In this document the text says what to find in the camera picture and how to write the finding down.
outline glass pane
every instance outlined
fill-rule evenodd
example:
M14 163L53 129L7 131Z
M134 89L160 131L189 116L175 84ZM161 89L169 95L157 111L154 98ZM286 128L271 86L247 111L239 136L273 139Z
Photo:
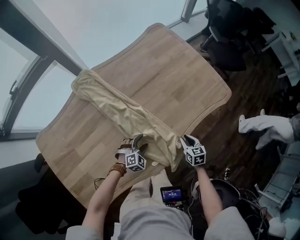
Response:
M33 1L89 68L122 51L150 25L179 20L185 5L185 0Z
M41 130L59 113L69 98L75 76L53 62L26 98L12 132Z
M10 101L9 90L20 81L36 54L0 29L0 122L6 116Z
M206 0L197 0L196 5L194 7L193 13L199 12L201 10L205 10L207 7Z

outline electronic device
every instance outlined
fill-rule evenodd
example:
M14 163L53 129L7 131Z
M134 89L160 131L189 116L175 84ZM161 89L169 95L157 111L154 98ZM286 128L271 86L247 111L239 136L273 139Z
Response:
M161 187L161 197L166 204L181 202L185 199L181 187Z

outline bracelet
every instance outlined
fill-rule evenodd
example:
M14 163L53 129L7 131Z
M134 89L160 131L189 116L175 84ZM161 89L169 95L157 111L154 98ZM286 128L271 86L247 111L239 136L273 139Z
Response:
M125 173L127 173L126 171L126 166L124 163L115 163L111 169L108 171L107 176L111 173L111 171L118 171L121 173L122 177L124 176Z

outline wooden floor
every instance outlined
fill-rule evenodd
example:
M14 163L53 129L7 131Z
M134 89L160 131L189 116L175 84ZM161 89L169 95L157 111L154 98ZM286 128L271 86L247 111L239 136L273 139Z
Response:
M200 39L196 38L190 44L198 50ZM232 90L232 97L228 103L206 117L192 135L205 146L206 168L211 177L223 176L225 168L230 167L231 182L238 188L254 191L256 183L261 189L266 186L279 163L277 144L272 142L256 151L255 145L263 133L241 135L238 132L238 119L241 114L246 118L257 116L262 108L268 115L280 115L274 99L274 93L279 90L279 67L274 56L268 52L259 56L247 52L244 59L246 71L230 73L227 84ZM185 161L174 173L167 169L171 183L186 189L190 188L194 172ZM118 221L119 208L127 193L111 204L106 218L106 235L112 234L111 226Z

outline small screen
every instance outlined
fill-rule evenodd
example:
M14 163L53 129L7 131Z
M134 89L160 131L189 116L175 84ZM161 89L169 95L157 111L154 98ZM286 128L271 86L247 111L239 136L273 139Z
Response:
M163 200L164 201L180 201L181 200L181 190L173 189L173 190L164 190Z

